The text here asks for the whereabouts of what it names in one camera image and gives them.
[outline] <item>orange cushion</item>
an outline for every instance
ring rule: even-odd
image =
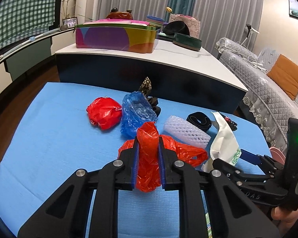
[[[298,65],[280,55],[267,76],[292,100],[295,99],[298,94]]]

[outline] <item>white cloth bag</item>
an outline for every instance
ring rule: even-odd
[[[242,154],[233,131],[228,123],[219,112],[215,112],[213,115],[219,126],[218,133],[210,148],[210,158],[207,160],[205,165],[202,166],[202,170],[208,173],[213,170],[212,163],[216,158],[220,158],[221,160],[234,166]]]

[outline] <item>blue plastic bag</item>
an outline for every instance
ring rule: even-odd
[[[156,121],[157,115],[152,110],[146,97],[140,91],[134,91],[124,96],[122,103],[121,133],[132,137],[137,135],[137,129],[147,121]]]

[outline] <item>picture frame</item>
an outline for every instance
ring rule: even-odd
[[[298,1],[289,0],[289,16],[298,19]]]
[[[73,28],[75,25],[78,24],[77,17],[62,19],[63,25],[69,26],[69,28]]]

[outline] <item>black strap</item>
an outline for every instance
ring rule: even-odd
[[[158,98],[149,97],[149,98],[147,98],[147,100],[148,100],[149,104],[151,105],[152,110],[156,113],[156,115],[158,117],[159,114],[161,113],[161,108],[157,106],[159,104]]]
[[[204,132],[208,131],[212,126],[210,118],[208,118],[206,114],[202,112],[189,114],[187,121]]]

